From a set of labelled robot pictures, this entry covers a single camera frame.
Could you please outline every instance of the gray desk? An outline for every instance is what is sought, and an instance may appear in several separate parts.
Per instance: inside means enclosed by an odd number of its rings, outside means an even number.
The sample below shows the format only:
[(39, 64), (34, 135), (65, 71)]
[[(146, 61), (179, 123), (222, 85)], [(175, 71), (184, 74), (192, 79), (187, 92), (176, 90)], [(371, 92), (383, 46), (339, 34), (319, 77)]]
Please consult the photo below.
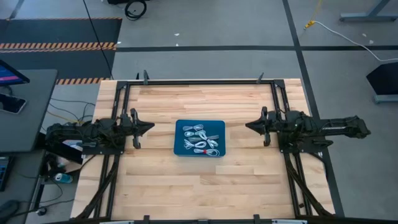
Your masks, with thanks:
[[(55, 81), (56, 70), (21, 70), (22, 74), (30, 79), (30, 83), (14, 85), (14, 95), (28, 101), (20, 114), (9, 114), (0, 111), (0, 151), (12, 153), (15, 156), (14, 167), (7, 181), (6, 189), (0, 192), (0, 205), (8, 200), (31, 202), (34, 196), (40, 166), (45, 151), (36, 149), (33, 151), (45, 112), (50, 101)], [(29, 209), (30, 203), (21, 203), (18, 213)], [(27, 215), (11, 218), (7, 224), (25, 223)]]

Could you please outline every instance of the black metal frame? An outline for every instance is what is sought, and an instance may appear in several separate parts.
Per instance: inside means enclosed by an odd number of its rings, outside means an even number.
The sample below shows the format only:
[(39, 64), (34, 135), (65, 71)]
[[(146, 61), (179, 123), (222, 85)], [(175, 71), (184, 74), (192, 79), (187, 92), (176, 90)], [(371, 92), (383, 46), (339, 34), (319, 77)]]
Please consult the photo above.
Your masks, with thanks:
[[(112, 118), (116, 119), (116, 113), (118, 111), (119, 105), (119, 98), (122, 89), (125, 89), (124, 99), (123, 99), (123, 107), (122, 113), (125, 113), (128, 108), (128, 101), (129, 101), (129, 93), (130, 87), (134, 85), (253, 85), (253, 84), (268, 84), (271, 85), (271, 92), (272, 97), (274, 100), (275, 111), (277, 112), (277, 117), (281, 118), (282, 114), (280, 113), (282, 110), (279, 105), (278, 101), (278, 94), (277, 88), (280, 88), (282, 93), (282, 101), (284, 104), (285, 111), (290, 110), (289, 102), (287, 99), (287, 93), (285, 89), (285, 83), (283, 80), (149, 80), (149, 77), (146, 76), (145, 80), (134, 80), (134, 81), (118, 81), (116, 85), (116, 93), (114, 97), (113, 103), (113, 110), (112, 110)], [(326, 221), (327, 223), (349, 223), (356, 222), (356, 223), (379, 223), (380, 220), (366, 220), (366, 219), (357, 219), (357, 218), (337, 218), (331, 217), (330, 213), (323, 209), (320, 203), (317, 202), (316, 198), (312, 195), (311, 191), (307, 188), (305, 184), (305, 177), (303, 173), (303, 167), (301, 163), (300, 154), (294, 154), (296, 169), (294, 169), (292, 161), (290, 159), (290, 153), (288, 152), (281, 152), (284, 154), (286, 170), (287, 170), (287, 178), (289, 181), (289, 188), (290, 194), (292, 197), (292, 205), (294, 208), (295, 219), (298, 220), (308, 220), (308, 223), (323, 223)], [(113, 209), (113, 200), (114, 200), (114, 193), (116, 190), (116, 178), (118, 173), (118, 166), (120, 161), (120, 155), (114, 155), (114, 161), (112, 168), (107, 175), (108, 165), (109, 165), (109, 155), (105, 155), (103, 159), (103, 166), (101, 170), (101, 176), (99, 180), (99, 189), (89, 205), (85, 208), (82, 214), (77, 216), (76, 219), (71, 219), (67, 222), (60, 222), (60, 223), (99, 223), (99, 220), (111, 220), (112, 216), (112, 209)], [(305, 207), (306, 215), (300, 214), (300, 205), (297, 198), (297, 192), (295, 188), (295, 183), (300, 187), (303, 193), (303, 205)], [(108, 203), (106, 208), (106, 216), (100, 217), (101, 211), (101, 201), (103, 192), (106, 190), (108, 185), (110, 184), (110, 190), (108, 195)], [(319, 214), (319, 217), (314, 217), (312, 215), (312, 206)], [(90, 213), (95, 209), (94, 217), (88, 218)], [(254, 215), (253, 220), (151, 220), (151, 223), (164, 223), (164, 224), (171, 224), (171, 223), (181, 223), (181, 224), (204, 224), (204, 223), (275, 223), (276, 220), (271, 219), (260, 219), (259, 215)], [(134, 223), (138, 224), (149, 224), (149, 216), (144, 216), (143, 220), (134, 220)]]

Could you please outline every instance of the black wire bundle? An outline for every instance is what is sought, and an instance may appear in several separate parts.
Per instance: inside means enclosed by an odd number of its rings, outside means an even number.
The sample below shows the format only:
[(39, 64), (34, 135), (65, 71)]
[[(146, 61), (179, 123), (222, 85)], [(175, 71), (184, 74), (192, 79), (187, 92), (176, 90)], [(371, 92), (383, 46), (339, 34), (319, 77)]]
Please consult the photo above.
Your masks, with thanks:
[[(142, 12), (138, 15), (133, 14), (132, 12), (129, 11), (129, 8), (131, 6), (131, 4), (133, 4), (134, 2), (139, 2), (141, 4), (144, 5), (144, 9), (142, 10)], [(136, 21), (139, 18), (141, 18), (145, 12), (147, 12), (147, 4), (144, 0), (130, 0), (126, 7), (124, 8), (124, 14), (126, 15), (127, 19), (131, 20), (131, 21)]]

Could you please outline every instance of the desk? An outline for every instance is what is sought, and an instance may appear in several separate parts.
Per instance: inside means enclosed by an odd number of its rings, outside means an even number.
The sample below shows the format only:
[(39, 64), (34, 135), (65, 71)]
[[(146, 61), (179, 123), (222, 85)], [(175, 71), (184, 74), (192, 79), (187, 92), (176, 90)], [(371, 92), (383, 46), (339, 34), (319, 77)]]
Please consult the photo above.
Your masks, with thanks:
[[(308, 106), (299, 79), (286, 79), (290, 109)], [(116, 81), (102, 81), (94, 119), (111, 116)], [(142, 121), (155, 127), (133, 149), (127, 138), (121, 156), (112, 220), (293, 218), (287, 173), (276, 135), (270, 147), (245, 123), (260, 117), (261, 108), (274, 109), (270, 85), (134, 85), (128, 112), (135, 108)], [(117, 115), (121, 114), (119, 103)], [(173, 154), (178, 119), (221, 119), (226, 123), (226, 155), (222, 158), (178, 157)], [(329, 212), (333, 204), (323, 164), (302, 154), (308, 188)], [(77, 216), (98, 188), (103, 156), (81, 171), (71, 217)], [(299, 202), (302, 196), (297, 187)], [(103, 197), (101, 214), (106, 210)]]
[[(15, 159), (6, 189), (0, 192), (0, 205), (11, 199), (32, 202), (38, 179), (27, 179), (18, 174), (39, 177), (45, 151), (34, 148), (57, 79), (56, 70), (20, 72), (30, 79), (30, 83), (14, 85), (11, 88), (14, 95), (27, 100), (25, 108), (19, 114), (0, 111), (1, 152), (14, 152), (11, 155)], [(27, 211), (29, 205), (21, 203), (18, 213)], [(7, 224), (25, 223), (26, 216), (12, 218)]]

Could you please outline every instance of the computer monitor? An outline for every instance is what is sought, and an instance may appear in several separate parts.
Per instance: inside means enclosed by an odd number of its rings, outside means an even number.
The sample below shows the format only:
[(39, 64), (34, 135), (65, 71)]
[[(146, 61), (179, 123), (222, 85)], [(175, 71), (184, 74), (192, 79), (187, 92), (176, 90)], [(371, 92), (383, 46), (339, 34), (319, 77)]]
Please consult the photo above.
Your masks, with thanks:
[(23, 74), (0, 60), (0, 87), (8, 87), (9, 93), (0, 93), (0, 116), (3, 112), (19, 114), (27, 101), (12, 94), (11, 85), (29, 83), (29, 79)]
[(29, 83), (29, 79), (23, 74), (0, 60), (0, 86)]

